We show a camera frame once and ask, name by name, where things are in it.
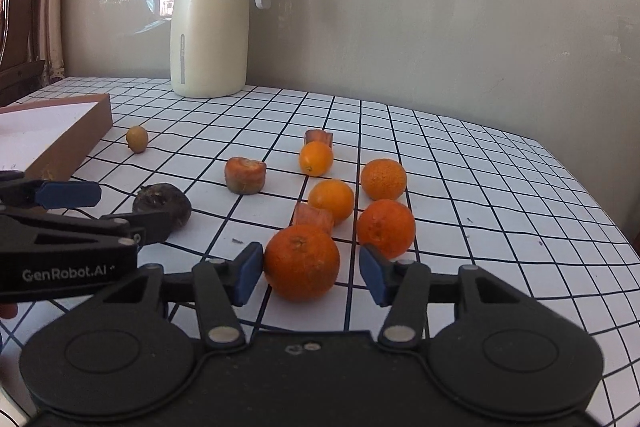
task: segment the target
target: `cardboard box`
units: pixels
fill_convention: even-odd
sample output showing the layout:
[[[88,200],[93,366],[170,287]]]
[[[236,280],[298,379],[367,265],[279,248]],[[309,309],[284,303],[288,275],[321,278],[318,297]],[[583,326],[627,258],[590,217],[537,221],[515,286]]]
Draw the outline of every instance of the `cardboard box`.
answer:
[[[0,170],[66,181],[112,125],[109,94],[0,108]]]

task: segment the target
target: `wall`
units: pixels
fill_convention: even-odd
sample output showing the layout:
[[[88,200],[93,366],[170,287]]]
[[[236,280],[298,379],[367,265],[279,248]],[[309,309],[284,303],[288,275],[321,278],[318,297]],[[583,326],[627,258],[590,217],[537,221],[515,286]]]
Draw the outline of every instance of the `wall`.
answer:
[[[69,74],[168,75],[168,28],[123,44],[97,0],[63,3]],[[635,23],[640,0],[274,0],[252,11],[248,77],[535,138],[633,235]]]

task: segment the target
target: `tangerine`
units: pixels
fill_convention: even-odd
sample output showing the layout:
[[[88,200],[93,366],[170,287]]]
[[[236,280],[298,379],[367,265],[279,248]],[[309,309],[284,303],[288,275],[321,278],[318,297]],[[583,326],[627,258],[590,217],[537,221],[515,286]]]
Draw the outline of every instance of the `tangerine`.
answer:
[[[149,143],[149,134],[142,126],[133,126],[127,131],[127,145],[135,153],[143,152]]]
[[[365,209],[356,223],[361,245],[370,243],[387,259],[404,254],[415,239],[411,210],[395,200],[378,200]]]
[[[322,176],[334,163],[334,152],[323,142],[309,142],[300,150],[300,168],[309,176]]]
[[[397,200],[406,189],[406,171],[396,160],[378,158],[364,166],[360,183],[373,201]]]
[[[329,235],[314,225],[292,225],[274,235],[264,250],[264,276],[281,297],[301,302],[333,287],[340,252]]]
[[[353,213],[354,195],[351,187],[342,180],[322,180],[309,192],[309,205],[324,209],[334,216],[338,223]]]

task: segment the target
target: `carrot slice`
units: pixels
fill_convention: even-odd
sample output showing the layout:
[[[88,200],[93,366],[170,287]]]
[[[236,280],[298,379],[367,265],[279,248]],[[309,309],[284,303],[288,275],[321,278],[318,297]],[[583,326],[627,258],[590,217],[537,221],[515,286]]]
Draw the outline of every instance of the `carrot slice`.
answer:
[[[305,145],[309,142],[322,142],[329,147],[334,146],[334,133],[325,130],[308,130],[305,133]]]
[[[226,161],[226,187],[236,194],[256,194],[264,187],[267,164],[259,160],[249,160],[234,156]]]
[[[292,225],[313,225],[331,237],[334,229],[334,217],[329,211],[316,209],[306,203],[298,202],[293,209]]]

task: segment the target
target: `white thermos jug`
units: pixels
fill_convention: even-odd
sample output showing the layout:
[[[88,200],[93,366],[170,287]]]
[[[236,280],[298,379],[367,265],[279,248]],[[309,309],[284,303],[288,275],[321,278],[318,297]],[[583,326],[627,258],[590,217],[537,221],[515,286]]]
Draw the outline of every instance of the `white thermos jug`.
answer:
[[[271,0],[255,0],[269,8]],[[223,97],[246,82],[249,0],[174,0],[171,85],[185,97]]]

